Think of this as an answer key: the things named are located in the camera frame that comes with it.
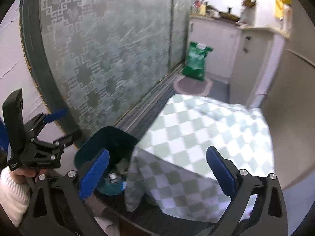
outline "cabinet handle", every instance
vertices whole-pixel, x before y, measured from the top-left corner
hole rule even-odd
[[[248,45],[250,39],[251,39],[250,36],[245,37],[244,46],[243,46],[243,51],[244,51],[245,53],[248,52],[248,49],[246,48],[246,46]]]

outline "plastic bag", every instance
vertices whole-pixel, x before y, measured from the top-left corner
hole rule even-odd
[[[204,80],[204,61],[208,52],[213,49],[196,42],[190,42],[187,54],[186,65],[183,69],[183,75],[188,77]]]

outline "green and white checkered cloth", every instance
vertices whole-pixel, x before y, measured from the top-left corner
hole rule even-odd
[[[148,194],[165,214],[217,222],[231,199],[207,164],[205,154],[212,145],[238,169],[254,176],[273,172],[271,137],[260,109],[177,94],[134,148],[125,189],[127,210],[135,210]],[[243,218],[255,199],[251,196]]]

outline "white knit sleeve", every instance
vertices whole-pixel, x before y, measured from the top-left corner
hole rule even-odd
[[[9,167],[3,169],[0,176],[0,204],[15,227],[21,223],[29,202],[29,186],[16,183]]]

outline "cabinet door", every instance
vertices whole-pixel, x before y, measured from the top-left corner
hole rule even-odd
[[[209,74],[229,78],[239,40],[239,29],[230,23],[193,19],[190,22],[189,41],[204,43],[213,48],[205,61]]]
[[[230,103],[246,105],[256,84],[260,70],[270,53],[273,35],[267,32],[242,33],[230,79]]]

